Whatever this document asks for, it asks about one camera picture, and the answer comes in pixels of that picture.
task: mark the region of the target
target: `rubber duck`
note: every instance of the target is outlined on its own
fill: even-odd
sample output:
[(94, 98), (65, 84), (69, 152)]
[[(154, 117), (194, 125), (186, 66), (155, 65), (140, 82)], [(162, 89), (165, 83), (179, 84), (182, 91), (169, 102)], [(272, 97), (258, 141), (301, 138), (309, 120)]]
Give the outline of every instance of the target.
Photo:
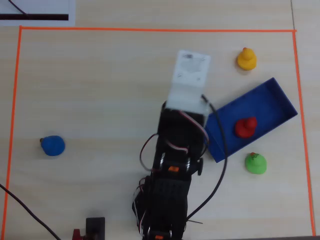
[(245, 168), (252, 174), (264, 174), (267, 170), (267, 160), (261, 154), (252, 152), (245, 158)]
[(242, 139), (250, 138), (255, 134), (257, 125), (255, 116), (240, 119), (235, 123), (235, 134)]
[(251, 48), (244, 47), (237, 57), (240, 68), (244, 70), (252, 70), (257, 66), (257, 56)]
[(40, 139), (41, 147), (48, 156), (58, 156), (66, 148), (65, 141), (60, 136), (46, 136)]

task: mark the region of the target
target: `orange tape boundary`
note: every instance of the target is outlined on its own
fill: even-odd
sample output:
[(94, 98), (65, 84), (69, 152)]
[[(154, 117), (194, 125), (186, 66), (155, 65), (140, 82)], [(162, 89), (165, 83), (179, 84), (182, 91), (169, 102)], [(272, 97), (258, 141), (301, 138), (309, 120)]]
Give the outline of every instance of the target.
[[(18, 86), (18, 72), (19, 72), (22, 30), (119, 31), (119, 32), (126, 32), (127, 31), (127, 32), (172, 32), (172, 33), (292, 33), (295, 70), (296, 70), (296, 79), (297, 79), (300, 114), (301, 114), (301, 124), (302, 124), (302, 135), (303, 135), (303, 144), (304, 144), (304, 154), (305, 154), (305, 167), (306, 167), (307, 186), (308, 186), (311, 230), (312, 230), (312, 235), (313, 236), (316, 235), (315, 218), (314, 218), (314, 210), (313, 210), (313, 196), (312, 196), (312, 188), (311, 188), (310, 166), (309, 166), (309, 155), (308, 155), (308, 145), (307, 145), (307, 134), (306, 134), (306, 124), (305, 124), (305, 117), (304, 117), (304, 107), (303, 107), (303, 99), (302, 99), (302, 91), (301, 91), (299, 63), (298, 63), (298, 51), (297, 51), (297, 42), (296, 42), (297, 30), (295, 30), (295, 29), (166, 29), (166, 28), (161, 29), (161, 28), (119, 28), (119, 27), (33, 27), (33, 26), (19, 26), (19, 35), (18, 35), (16, 60), (15, 60), (13, 97), (12, 97), (9, 152), (8, 152), (8, 163), (7, 163), (6, 183), (5, 183), (5, 187), (7, 189), (9, 189), (9, 185), (10, 185), (10, 173), (11, 173), (12, 149), (13, 149), (13, 138), (14, 138), (14, 128), (15, 128), (16, 96), (17, 96), (17, 86)], [(3, 206), (2, 229), (1, 229), (1, 240), (5, 239), (7, 208), (8, 208), (8, 194), (5, 193), (4, 206)]]
[(304, 114), (304, 104), (303, 104), (303, 99), (302, 99), (302, 91), (301, 91), (299, 62), (298, 62), (298, 51), (297, 51), (297, 41), (296, 41), (296, 33), (295, 32), (292, 32), (292, 41), (293, 41), (293, 51), (294, 51), (294, 61), (295, 61), (295, 74), (296, 74), (296, 81), (297, 81), (298, 93), (299, 93), (299, 105), (300, 105), (301, 125), (302, 125), (302, 134), (303, 134), (306, 181), (307, 181), (307, 185), (308, 185), (308, 197), (309, 197), (309, 211), (310, 211), (311, 230), (312, 230), (312, 236), (316, 236), (314, 205), (313, 205), (311, 176), (310, 176), (310, 165), (309, 165), (309, 154), (308, 154), (308, 144), (307, 144), (307, 134), (306, 134), (306, 123), (305, 123), (305, 114)]

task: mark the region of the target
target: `red component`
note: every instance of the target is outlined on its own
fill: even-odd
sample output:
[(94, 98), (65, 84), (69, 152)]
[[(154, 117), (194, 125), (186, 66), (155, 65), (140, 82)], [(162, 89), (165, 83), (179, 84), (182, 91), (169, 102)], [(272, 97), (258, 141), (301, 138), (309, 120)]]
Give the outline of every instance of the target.
[(258, 122), (255, 116), (240, 119), (235, 123), (235, 134), (239, 138), (250, 138), (255, 134), (257, 125)]
[(73, 229), (72, 240), (83, 240), (83, 237), (80, 235), (80, 229)]

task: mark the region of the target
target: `orange label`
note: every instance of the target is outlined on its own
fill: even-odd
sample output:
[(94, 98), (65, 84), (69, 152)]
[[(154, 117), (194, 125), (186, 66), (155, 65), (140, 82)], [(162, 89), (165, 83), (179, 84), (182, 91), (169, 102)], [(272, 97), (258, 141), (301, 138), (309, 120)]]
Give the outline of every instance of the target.
[(177, 167), (177, 166), (171, 166), (171, 167), (169, 167), (169, 169), (168, 169), (168, 171), (170, 171), (170, 172), (179, 172), (179, 167)]

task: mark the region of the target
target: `blue plastic box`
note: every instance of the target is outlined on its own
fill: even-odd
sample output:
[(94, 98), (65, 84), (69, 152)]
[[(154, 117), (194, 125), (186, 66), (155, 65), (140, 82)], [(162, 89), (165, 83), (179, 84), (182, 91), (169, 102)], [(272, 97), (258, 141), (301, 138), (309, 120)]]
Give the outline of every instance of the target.
[[(224, 129), (228, 156), (298, 114), (274, 78), (219, 108), (217, 113)], [(249, 117), (256, 117), (257, 120), (254, 135), (249, 138), (237, 137), (236, 122)], [(225, 159), (225, 152), (217, 119), (213, 113), (209, 115), (205, 129), (210, 139), (208, 149), (218, 163)]]

